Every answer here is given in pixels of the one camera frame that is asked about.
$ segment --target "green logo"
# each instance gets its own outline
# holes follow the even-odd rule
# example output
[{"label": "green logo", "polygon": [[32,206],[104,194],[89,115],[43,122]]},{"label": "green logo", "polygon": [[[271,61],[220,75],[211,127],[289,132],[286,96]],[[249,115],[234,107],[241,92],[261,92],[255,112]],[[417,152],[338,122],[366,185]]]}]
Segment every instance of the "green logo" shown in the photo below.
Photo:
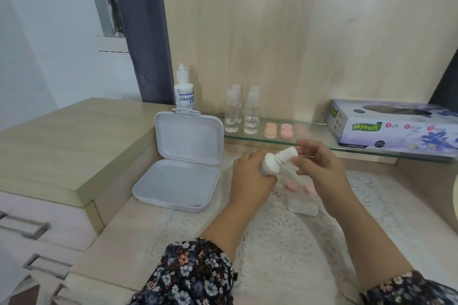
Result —
[{"label": "green logo", "polygon": [[335,118],[335,117],[337,116],[337,113],[339,112],[339,110],[336,110],[336,109],[334,108],[334,106],[330,106],[329,112],[330,112],[331,115]]},{"label": "green logo", "polygon": [[361,130],[363,132],[378,132],[381,129],[382,122],[377,122],[377,124],[370,123],[356,123],[352,124],[353,130]]}]

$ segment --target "person's left hand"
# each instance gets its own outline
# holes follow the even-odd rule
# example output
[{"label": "person's left hand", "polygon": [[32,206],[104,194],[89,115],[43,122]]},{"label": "person's left hand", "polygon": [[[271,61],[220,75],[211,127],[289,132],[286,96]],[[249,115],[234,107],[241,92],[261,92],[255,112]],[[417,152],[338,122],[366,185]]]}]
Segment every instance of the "person's left hand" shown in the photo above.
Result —
[{"label": "person's left hand", "polygon": [[267,153],[265,148],[253,154],[245,153],[233,165],[229,204],[247,210],[252,215],[266,202],[277,183],[277,177],[263,177],[259,172],[259,166]]}]

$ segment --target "drawer handle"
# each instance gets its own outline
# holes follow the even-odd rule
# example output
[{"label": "drawer handle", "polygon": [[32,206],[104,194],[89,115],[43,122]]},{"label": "drawer handle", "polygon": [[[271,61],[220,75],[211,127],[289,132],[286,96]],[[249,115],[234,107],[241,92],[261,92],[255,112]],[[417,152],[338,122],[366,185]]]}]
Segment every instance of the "drawer handle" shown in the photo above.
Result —
[{"label": "drawer handle", "polygon": [[[11,228],[11,227],[5,227],[5,226],[1,225],[1,223],[2,223],[1,220],[5,219],[5,218],[11,219],[11,220],[14,220],[14,221],[18,221],[18,222],[21,222],[21,223],[26,223],[26,224],[30,224],[30,225],[36,225],[38,227],[38,229],[36,231],[29,232],[29,231],[15,229],[15,228]],[[24,238],[32,239],[32,240],[38,240],[50,228],[51,228],[51,225],[49,224],[49,222],[42,223],[42,222],[37,222],[37,221],[31,221],[29,219],[23,219],[21,217],[11,216],[11,215],[8,215],[8,214],[4,213],[3,211],[0,211],[0,229],[13,231],[15,233],[20,233]]]},{"label": "drawer handle", "polygon": [[[36,262],[38,259],[57,264],[60,267],[62,267],[62,266],[67,267],[68,271],[66,273],[59,273],[59,272],[56,272],[56,271],[53,271],[53,270],[49,270],[49,269],[46,269],[46,268],[43,268],[43,267],[39,267],[39,266],[33,265],[33,263]],[[58,261],[58,260],[55,260],[55,259],[51,259],[51,258],[48,258],[48,257],[43,257],[43,256],[40,256],[38,253],[34,253],[33,256],[31,256],[29,258],[29,260],[27,262],[25,262],[25,264],[22,267],[24,269],[27,269],[27,270],[41,271],[43,273],[47,273],[47,274],[53,275],[58,279],[65,280],[65,278],[67,277],[68,273],[70,272],[70,268],[72,266],[73,266],[72,264],[61,262],[61,261]]]},{"label": "drawer handle", "polygon": [[63,302],[64,304],[83,305],[79,301],[59,295],[59,292],[64,288],[68,287],[66,287],[66,285],[59,284],[56,290],[54,291],[53,295],[51,296],[51,300],[58,301],[59,303]]}]

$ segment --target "floral sleeve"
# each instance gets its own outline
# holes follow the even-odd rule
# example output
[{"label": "floral sleeve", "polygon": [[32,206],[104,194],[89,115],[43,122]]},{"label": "floral sleeve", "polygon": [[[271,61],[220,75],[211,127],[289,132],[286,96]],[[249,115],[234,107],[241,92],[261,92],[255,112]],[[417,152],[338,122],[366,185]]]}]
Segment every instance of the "floral sleeve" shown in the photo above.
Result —
[{"label": "floral sleeve", "polygon": [[232,264],[215,244],[197,238],[169,244],[143,289],[128,305],[232,304],[237,280]]},{"label": "floral sleeve", "polygon": [[361,295],[364,304],[458,304],[458,292],[426,280],[418,271],[393,278]]}]

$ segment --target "lace tablecloth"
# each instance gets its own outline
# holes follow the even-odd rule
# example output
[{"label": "lace tablecloth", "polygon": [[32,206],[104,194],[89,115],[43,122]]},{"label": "lace tablecloth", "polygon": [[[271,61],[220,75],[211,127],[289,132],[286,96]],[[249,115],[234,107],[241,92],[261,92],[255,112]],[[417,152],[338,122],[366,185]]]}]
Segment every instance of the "lace tablecloth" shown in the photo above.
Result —
[{"label": "lace tablecloth", "polygon": [[[164,210],[160,222],[145,241],[146,261],[154,268],[172,241],[195,238],[227,204],[235,157],[219,165],[221,177],[209,207],[201,213]],[[294,193],[284,188],[289,178],[302,184],[292,165],[283,167],[267,203],[250,222],[237,251],[234,267],[239,283],[234,295],[257,299],[263,304],[337,304],[342,296],[358,302],[358,284],[344,235],[321,200],[316,217],[297,215],[286,207]],[[414,268],[426,278],[451,284],[445,271],[416,236],[406,219],[391,203],[373,174],[347,172],[351,187],[369,213],[380,223]],[[144,264],[144,254],[136,262]]]}]

